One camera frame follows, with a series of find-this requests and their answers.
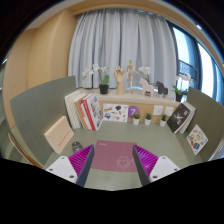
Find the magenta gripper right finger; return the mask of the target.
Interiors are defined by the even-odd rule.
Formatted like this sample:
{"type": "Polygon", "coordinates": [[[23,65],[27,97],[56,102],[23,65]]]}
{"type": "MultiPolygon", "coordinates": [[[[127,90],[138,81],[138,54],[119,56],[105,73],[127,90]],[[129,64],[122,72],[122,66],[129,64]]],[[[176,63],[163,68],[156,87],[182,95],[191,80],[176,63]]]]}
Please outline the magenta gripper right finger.
{"type": "Polygon", "coordinates": [[[180,170],[167,156],[158,157],[138,145],[133,146],[133,157],[143,186],[180,170]]]}

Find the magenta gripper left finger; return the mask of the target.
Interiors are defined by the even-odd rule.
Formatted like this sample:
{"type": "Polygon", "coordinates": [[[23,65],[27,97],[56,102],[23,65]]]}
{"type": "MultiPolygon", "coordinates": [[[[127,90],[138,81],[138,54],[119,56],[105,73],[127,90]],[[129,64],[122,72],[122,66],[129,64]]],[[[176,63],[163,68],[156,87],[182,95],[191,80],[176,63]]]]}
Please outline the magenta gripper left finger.
{"type": "Polygon", "coordinates": [[[47,171],[83,187],[94,157],[94,145],[89,145],[73,155],[60,156],[47,171]]]}

